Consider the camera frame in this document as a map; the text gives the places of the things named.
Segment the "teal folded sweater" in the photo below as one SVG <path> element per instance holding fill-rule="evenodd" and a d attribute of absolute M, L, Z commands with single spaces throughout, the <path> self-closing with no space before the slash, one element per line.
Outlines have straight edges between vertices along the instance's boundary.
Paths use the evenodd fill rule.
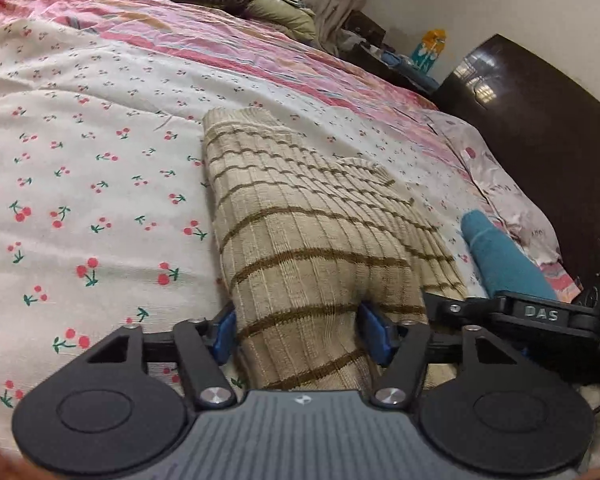
<path fill-rule="evenodd" d="M 489 297 L 512 292 L 557 300 L 541 270 L 483 212 L 473 210 L 464 214 L 460 229 Z"/>

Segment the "pale floral pillow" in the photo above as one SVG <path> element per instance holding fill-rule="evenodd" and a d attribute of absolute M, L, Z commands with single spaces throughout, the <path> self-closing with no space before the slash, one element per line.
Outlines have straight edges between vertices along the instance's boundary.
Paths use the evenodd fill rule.
<path fill-rule="evenodd" d="M 438 110 L 430 110 L 426 117 L 427 124 L 460 158 L 498 220 L 528 257 L 538 266 L 558 263 L 562 255 L 550 220 L 496 160 L 480 132 L 463 119 Z"/>

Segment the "cluttered dark nightstand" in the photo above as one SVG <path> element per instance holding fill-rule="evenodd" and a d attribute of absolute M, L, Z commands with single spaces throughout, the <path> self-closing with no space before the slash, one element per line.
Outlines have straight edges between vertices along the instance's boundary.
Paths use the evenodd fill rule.
<path fill-rule="evenodd" d="M 337 35 L 340 58 L 396 87 L 431 98 L 439 84 L 420 72 L 411 59 L 384 44 L 386 31 L 361 11 L 353 10 Z"/>

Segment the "beige striped knit sweater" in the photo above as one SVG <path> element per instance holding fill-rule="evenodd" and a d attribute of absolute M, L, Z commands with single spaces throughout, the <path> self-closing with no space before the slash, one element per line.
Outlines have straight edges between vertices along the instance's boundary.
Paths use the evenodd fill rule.
<path fill-rule="evenodd" d="M 237 359 L 257 389 L 367 390 L 364 301 L 422 322 L 427 292 L 467 289 L 438 229 L 381 166 L 326 156 L 266 110 L 204 115 L 214 236 L 237 312 Z"/>

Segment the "pink striped satin quilt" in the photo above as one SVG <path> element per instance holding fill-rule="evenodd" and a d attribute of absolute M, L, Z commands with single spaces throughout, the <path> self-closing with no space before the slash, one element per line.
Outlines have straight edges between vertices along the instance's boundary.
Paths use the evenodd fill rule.
<path fill-rule="evenodd" d="M 0 0 L 0 280 L 63 258 L 186 251 L 209 273 L 202 118 L 267 110 L 334 157 L 384 166 L 434 218 L 472 294 L 460 218 L 488 208 L 429 100 L 271 27 L 168 0 Z"/>

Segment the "olive green cushion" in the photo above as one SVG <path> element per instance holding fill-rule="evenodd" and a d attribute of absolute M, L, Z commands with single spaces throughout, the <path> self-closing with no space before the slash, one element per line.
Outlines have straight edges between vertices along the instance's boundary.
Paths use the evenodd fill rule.
<path fill-rule="evenodd" d="M 248 0 L 244 14 L 304 44 L 317 40 L 315 13 L 300 0 Z"/>

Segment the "dark brown headboard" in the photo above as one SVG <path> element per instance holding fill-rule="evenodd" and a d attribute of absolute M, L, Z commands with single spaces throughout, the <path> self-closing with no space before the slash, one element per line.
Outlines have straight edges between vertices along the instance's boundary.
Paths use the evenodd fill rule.
<path fill-rule="evenodd" d="M 600 299 L 600 102 L 502 35 L 466 55 L 434 102 L 478 129 L 554 226 L 568 273 Z"/>

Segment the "cherry print white bedsheet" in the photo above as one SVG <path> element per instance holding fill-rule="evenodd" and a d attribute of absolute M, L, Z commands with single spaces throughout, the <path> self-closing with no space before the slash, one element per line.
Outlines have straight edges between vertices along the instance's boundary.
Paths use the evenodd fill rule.
<path fill-rule="evenodd" d="M 387 168 L 473 295 L 460 236 L 477 191 L 425 107 L 367 118 L 256 76 L 53 22 L 0 25 L 0 448 L 19 400 L 123 325 L 167 330 L 225 294 L 202 120 L 257 107 L 330 157 Z"/>

